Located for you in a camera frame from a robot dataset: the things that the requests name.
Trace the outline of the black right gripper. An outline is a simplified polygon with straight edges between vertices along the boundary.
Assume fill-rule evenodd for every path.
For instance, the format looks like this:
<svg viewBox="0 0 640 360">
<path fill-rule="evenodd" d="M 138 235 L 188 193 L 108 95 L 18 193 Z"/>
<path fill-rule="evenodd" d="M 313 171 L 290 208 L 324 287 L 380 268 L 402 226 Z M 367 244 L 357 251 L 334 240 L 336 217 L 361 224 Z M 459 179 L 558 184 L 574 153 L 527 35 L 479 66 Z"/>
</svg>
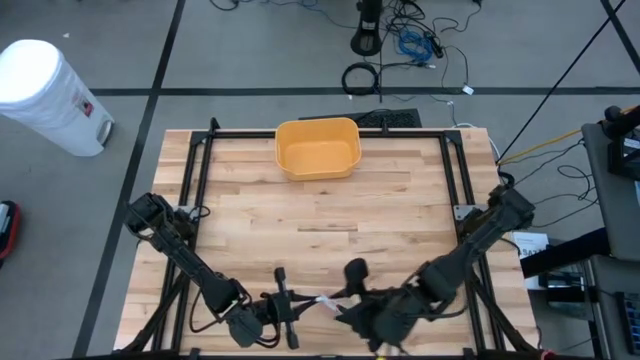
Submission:
<svg viewBox="0 0 640 360">
<path fill-rule="evenodd" d="M 409 335 L 421 314 L 421 303 L 406 288 L 368 291 L 364 280 L 369 275 L 363 258 L 351 260 L 344 268 L 346 286 L 328 296 L 329 299 L 349 299 L 360 296 L 360 302 L 335 316 L 367 341 L 371 352 L 386 343 L 405 353 L 402 342 Z"/>
</svg>

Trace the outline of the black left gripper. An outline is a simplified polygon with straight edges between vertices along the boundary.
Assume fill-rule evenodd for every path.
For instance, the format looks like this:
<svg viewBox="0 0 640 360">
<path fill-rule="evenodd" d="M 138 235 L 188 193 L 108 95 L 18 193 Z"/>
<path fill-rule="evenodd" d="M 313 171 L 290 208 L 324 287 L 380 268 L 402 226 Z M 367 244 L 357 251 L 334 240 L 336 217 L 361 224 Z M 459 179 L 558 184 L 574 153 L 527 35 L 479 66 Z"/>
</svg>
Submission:
<svg viewBox="0 0 640 360">
<path fill-rule="evenodd" d="M 299 348 L 299 339 L 295 332 L 294 322 L 311 307 L 321 304 L 323 295 L 300 295 L 294 294 L 286 286 L 286 273 L 283 267 L 274 270 L 274 279 L 277 284 L 275 293 L 262 293 L 263 304 L 259 306 L 258 318 L 263 325 L 270 325 L 274 328 L 274 335 L 270 338 L 261 336 L 258 343 L 265 348 L 275 348 L 282 338 L 281 326 L 285 327 L 285 339 L 287 346 L 291 350 Z M 297 306 L 297 315 L 292 307 L 294 302 L 304 302 Z"/>
</svg>

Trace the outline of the clear plastic bag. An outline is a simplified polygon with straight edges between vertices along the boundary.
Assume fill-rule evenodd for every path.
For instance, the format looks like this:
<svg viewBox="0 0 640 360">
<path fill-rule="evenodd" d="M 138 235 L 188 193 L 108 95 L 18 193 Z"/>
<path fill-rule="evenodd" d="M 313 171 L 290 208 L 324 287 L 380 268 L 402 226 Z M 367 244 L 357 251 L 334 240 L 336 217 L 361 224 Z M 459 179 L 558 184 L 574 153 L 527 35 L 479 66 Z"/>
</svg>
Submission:
<svg viewBox="0 0 640 360">
<path fill-rule="evenodd" d="M 343 313 L 343 306 L 340 305 L 335 299 L 331 299 L 326 295 L 317 296 L 314 299 L 316 304 L 320 304 L 329 309 L 334 316 L 340 315 Z"/>
</svg>

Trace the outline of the yellow plastic bin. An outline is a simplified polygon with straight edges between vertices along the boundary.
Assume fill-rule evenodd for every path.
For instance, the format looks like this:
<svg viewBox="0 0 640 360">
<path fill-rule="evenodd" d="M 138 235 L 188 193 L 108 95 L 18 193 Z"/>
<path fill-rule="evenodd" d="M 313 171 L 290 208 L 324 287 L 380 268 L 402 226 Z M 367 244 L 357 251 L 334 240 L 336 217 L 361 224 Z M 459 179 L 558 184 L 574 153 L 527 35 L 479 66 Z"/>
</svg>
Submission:
<svg viewBox="0 0 640 360">
<path fill-rule="evenodd" d="M 348 177 L 361 157 L 359 128 L 350 118 L 288 121 L 275 131 L 275 161 L 290 181 Z"/>
</svg>

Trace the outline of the black keyboard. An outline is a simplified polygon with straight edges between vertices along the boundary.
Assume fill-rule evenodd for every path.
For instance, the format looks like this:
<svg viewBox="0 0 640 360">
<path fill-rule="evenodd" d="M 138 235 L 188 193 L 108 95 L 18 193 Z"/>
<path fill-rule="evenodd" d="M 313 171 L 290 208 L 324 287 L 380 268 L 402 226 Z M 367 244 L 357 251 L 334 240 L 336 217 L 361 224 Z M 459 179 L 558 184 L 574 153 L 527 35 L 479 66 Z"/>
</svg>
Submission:
<svg viewBox="0 0 640 360">
<path fill-rule="evenodd" d="M 417 109 L 375 109 L 367 112 L 337 115 L 317 115 L 301 117 L 301 120 L 344 117 L 353 120 L 359 128 L 421 128 L 422 122 Z"/>
</svg>

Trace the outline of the white paper sheet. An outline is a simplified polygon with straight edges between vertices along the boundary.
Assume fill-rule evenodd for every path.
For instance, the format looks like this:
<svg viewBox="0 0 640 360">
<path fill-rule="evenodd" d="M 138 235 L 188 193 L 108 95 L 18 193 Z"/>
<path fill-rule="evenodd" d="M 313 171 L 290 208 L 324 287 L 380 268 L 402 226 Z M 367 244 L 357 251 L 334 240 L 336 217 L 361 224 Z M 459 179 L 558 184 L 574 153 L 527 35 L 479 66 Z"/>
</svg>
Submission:
<svg viewBox="0 0 640 360">
<path fill-rule="evenodd" d="M 520 260 L 544 251 L 549 246 L 549 238 L 544 233 L 514 232 L 513 241 L 520 250 Z M 544 287 L 540 284 L 539 276 L 526 278 L 525 286 L 532 291 L 544 290 Z"/>
</svg>

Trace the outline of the black floor stand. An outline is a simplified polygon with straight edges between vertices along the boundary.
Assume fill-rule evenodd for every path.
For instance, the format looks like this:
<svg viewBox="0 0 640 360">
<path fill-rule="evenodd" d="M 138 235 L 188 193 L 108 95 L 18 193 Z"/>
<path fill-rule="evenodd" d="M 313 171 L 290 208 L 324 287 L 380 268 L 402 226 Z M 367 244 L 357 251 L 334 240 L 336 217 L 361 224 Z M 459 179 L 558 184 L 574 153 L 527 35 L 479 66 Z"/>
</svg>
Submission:
<svg viewBox="0 0 640 360">
<path fill-rule="evenodd" d="M 351 50 L 362 57 L 379 54 L 382 48 L 380 37 L 380 17 L 382 14 L 382 0 L 358 0 L 356 8 L 359 11 L 359 21 L 356 32 L 350 41 Z M 354 70 L 366 70 L 372 76 L 372 83 L 367 88 L 351 87 L 347 84 L 348 75 Z M 341 84 L 347 95 L 364 96 L 375 94 L 379 90 L 379 72 L 373 65 L 357 62 L 348 66 L 342 74 Z"/>
</svg>

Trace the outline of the gray desk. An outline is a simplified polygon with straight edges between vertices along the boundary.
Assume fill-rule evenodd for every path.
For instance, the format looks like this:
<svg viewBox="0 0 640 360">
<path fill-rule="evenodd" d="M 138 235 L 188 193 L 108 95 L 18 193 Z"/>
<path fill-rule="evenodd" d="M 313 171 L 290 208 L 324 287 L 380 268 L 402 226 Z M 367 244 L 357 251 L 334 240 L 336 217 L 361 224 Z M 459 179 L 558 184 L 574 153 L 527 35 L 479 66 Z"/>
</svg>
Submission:
<svg viewBox="0 0 640 360">
<path fill-rule="evenodd" d="M 593 255 L 587 262 L 588 279 L 598 297 L 598 341 L 606 360 L 640 360 L 628 349 L 615 298 L 622 292 L 640 298 L 640 202 L 635 182 L 608 171 L 610 140 L 599 124 L 586 124 L 581 131 L 609 246 L 607 255 Z"/>
</svg>

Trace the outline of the red and black device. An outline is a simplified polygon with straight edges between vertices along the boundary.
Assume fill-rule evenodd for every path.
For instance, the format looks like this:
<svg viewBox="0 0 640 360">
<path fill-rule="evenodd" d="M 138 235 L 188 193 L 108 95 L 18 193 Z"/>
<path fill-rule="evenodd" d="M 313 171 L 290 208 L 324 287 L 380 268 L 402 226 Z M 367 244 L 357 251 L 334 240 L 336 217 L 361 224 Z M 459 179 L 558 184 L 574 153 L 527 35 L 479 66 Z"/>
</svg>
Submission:
<svg viewBox="0 0 640 360">
<path fill-rule="evenodd" d="M 21 210 L 13 201 L 0 202 L 0 262 L 13 251 L 18 237 Z"/>
</svg>

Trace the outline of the thin black pole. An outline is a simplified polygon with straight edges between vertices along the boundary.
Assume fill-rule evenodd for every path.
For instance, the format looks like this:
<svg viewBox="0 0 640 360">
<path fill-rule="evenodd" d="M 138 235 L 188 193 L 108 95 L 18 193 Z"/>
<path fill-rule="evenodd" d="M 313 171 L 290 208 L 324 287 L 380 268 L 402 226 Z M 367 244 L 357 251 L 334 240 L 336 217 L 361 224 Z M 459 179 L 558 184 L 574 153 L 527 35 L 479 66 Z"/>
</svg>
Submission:
<svg viewBox="0 0 640 360">
<path fill-rule="evenodd" d="M 526 129 L 534 121 L 534 119 L 537 117 L 537 115 L 542 110 L 542 108 L 546 105 L 546 103 L 548 102 L 550 97 L 552 95 L 556 94 L 556 92 L 557 92 L 558 88 L 560 87 L 560 85 L 564 82 L 564 80 L 567 78 L 567 76 L 572 72 L 572 70 L 575 68 L 575 66 L 578 64 L 578 62 L 583 58 L 585 53 L 593 45 L 593 43 L 599 37 L 599 35 L 604 31 L 604 29 L 609 24 L 611 24 L 613 22 L 613 17 L 617 15 L 617 12 L 625 5 L 625 3 L 627 1 L 628 0 L 620 0 L 619 3 L 615 7 L 612 7 L 610 0 L 601 0 L 603 8 L 606 9 L 607 7 L 609 7 L 611 9 L 611 14 L 607 14 L 606 20 L 599 26 L 599 28 L 596 30 L 596 32 L 589 38 L 587 43 L 580 50 L 580 52 L 577 54 L 577 56 L 572 60 L 570 65 L 567 67 L 567 69 L 562 73 L 562 75 L 559 77 L 559 79 L 554 83 L 554 85 L 545 94 L 545 96 L 542 98 L 542 100 L 537 105 L 535 110 L 532 112 L 530 117 L 524 122 L 522 127 L 519 129 L 519 131 L 516 133 L 516 135 L 509 142 L 509 144 L 507 145 L 507 147 L 504 150 L 504 152 L 502 153 L 502 155 L 495 161 L 495 164 L 497 166 L 502 166 L 503 164 L 505 164 L 508 161 L 507 154 L 509 153 L 511 148 L 515 145 L 515 143 L 519 140 L 519 138 L 524 134 Z"/>
</svg>

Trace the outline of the white trash can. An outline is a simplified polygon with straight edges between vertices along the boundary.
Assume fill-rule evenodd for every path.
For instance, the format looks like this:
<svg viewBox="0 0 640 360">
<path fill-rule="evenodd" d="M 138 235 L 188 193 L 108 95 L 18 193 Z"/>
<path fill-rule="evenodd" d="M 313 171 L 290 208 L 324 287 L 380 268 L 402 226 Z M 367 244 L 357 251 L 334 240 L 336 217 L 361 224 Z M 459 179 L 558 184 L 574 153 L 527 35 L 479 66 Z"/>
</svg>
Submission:
<svg viewBox="0 0 640 360">
<path fill-rule="evenodd" d="M 36 39 L 0 52 L 0 114 L 78 157 L 101 153 L 115 124 L 63 53 Z"/>
</svg>

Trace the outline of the black aluminium table frame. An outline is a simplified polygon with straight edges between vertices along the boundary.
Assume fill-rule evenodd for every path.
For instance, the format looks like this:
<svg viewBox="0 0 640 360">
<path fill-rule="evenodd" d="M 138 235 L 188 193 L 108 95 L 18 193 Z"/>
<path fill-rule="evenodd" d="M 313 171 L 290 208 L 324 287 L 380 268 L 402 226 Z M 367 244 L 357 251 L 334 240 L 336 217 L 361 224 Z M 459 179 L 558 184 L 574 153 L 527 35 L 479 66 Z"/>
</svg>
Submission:
<svg viewBox="0 0 640 360">
<path fill-rule="evenodd" d="M 187 245 L 212 270 L 238 280 L 254 301 L 277 291 L 278 267 L 297 294 L 334 294 L 345 288 L 344 268 L 356 258 L 367 263 L 368 291 L 398 288 L 423 263 L 462 243 L 460 224 L 472 209 L 487 208 L 495 187 L 513 187 L 508 176 L 497 174 L 482 129 L 359 128 L 362 157 L 350 176 L 300 182 L 288 180 L 275 161 L 276 129 L 170 130 L 149 192 L 200 218 Z M 175 298 L 145 348 L 125 352 L 181 273 L 135 238 L 118 331 L 119 352 L 128 358 L 389 360 L 391 349 L 400 360 L 546 356 L 530 343 L 535 326 L 520 261 L 503 249 L 501 238 L 473 264 L 473 273 L 535 353 L 514 349 L 470 282 L 458 288 L 446 309 L 449 318 L 416 322 L 402 342 L 405 353 L 386 343 L 371 352 L 365 339 L 320 304 L 294 322 L 298 349 L 287 346 L 285 330 L 275 348 L 242 348 L 227 324 L 213 323 L 194 283 Z"/>
</svg>

